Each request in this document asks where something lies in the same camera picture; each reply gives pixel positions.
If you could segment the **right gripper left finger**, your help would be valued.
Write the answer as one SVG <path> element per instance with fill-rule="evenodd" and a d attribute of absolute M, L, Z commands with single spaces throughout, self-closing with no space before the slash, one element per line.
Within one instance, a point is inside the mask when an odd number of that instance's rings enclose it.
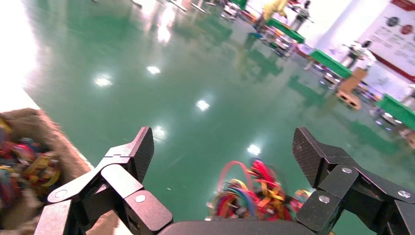
<path fill-rule="evenodd" d="M 52 191 L 35 234 L 83 235 L 110 211 L 134 235 L 159 234 L 173 215 L 142 183 L 153 155 L 152 129 L 144 126 L 130 143 L 110 148 L 96 168 Z"/>

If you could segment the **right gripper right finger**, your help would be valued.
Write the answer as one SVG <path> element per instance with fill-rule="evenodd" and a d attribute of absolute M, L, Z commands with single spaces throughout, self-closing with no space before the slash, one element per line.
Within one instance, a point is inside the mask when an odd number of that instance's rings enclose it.
<path fill-rule="evenodd" d="M 294 131 L 292 153 L 314 192 L 296 220 L 316 235 L 329 234 L 343 211 L 378 235 L 415 232 L 415 194 L 359 166 L 342 148 L 324 144 L 305 127 Z"/>

